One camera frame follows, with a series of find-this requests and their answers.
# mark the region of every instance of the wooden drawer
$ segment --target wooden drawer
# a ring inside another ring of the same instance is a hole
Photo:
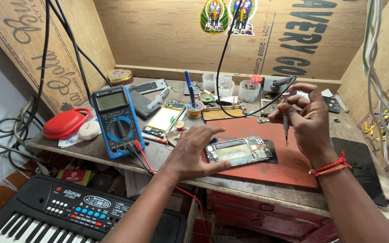
[[[284,239],[289,238],[281,236],[302,239],[317,229],[315,226],[309,224],[301,224],[215,203],[213,203],[213,210],[218,213],[217,221],[252,229],[254,231],[260,230],[264,234],[269,234],[271,232],[272,234],[270,235]]]
[[[238,208],[238,206],[250,207],[256,209],[259,212],[273,212],[276,214],[286,215],[292,218],[307,220],[316,224],[320,224],[322,221],[327,219],[327,217],[321,215],[306,213],[288,207],[282,207],[265,202],[259,202],[252,199],[233,196],[218,191],[213,192],[213,203],[236,208]]]

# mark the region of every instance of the multimeter rotary dial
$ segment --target multimeter rotary dial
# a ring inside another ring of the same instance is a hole
[[[106,125],[108,137],[118,143],[131,139],[135,131],[133,122],[125,116],[116,116]]]

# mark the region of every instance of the heat-resistant mat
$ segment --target heat-resistant mat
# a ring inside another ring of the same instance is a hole
[[[315,176],[309,175],[312,168],[309,160],[298,150],[294,137],[294,128],[289,127],[288,146],[282,124],[257,123],[257,118],[235,118],[226,120],[207,121],[207,126],[224,127],[226,131],[218,134],[227,137],[260,136],[265,140],[274,142],[277,154],[277,164],[253,163],[237,166],[229,170],[219,172],[224,176],[234,176],[249,180],[260,180],[286,185],[317,188]]]

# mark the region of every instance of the precision screwdriver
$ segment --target precision screwdriver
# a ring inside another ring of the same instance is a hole
[[[290,97],[290,92],[283,93],[280,98],[283,99],[283,103],[287,103],[287,99]],[[289,130],[289,122],[287,116],[283,113],[283,129],[284,135],[286,136],[286,147],[287,147],[287,131]]]

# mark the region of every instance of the red earbuds case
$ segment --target red earbuds case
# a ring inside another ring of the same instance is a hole
[[[87,114],[83,115],[78,111],[86,111]],[[45,137],[55,140],[69,138],[79,130],[90,115],[91,111],[88,108],[83,107],[59,113],[46,122],[43,127],[43,134]]]

